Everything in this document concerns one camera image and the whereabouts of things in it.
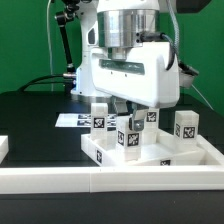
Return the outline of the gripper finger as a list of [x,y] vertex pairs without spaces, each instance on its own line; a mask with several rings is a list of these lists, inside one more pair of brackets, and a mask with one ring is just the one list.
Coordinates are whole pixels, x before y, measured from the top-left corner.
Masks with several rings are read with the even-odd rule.
[[129,129],[135,132],[142,131],[144,129],[144,120],[148,112],[148,107],[133,103],[133,113],[129,118]]
[[113,106],[117,115],[127,115],[128,109],[126,101],[122,98],[114,97]]

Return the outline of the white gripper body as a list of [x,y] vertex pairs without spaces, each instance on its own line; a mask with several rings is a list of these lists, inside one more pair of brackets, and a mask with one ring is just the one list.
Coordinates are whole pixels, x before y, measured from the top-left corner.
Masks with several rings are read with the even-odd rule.
[[106,50],[91,51],[92,78],[97,90],[134,103],[154,108],[168,108],[179,100],[177,59],[167,70],[170,44],[144,42],[132,48],[126,61],[107,58]]

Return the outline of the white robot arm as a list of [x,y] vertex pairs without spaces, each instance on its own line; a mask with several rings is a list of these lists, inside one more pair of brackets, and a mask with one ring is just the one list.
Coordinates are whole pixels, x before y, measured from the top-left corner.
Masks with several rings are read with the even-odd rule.
[[75,93],[112,98],[129,127],[144,128],[148,108],[176,105],[197,71],[179,59],[179,39],[158,29],[161,13],[198,13],[212,0],[81,0],[82,63]]

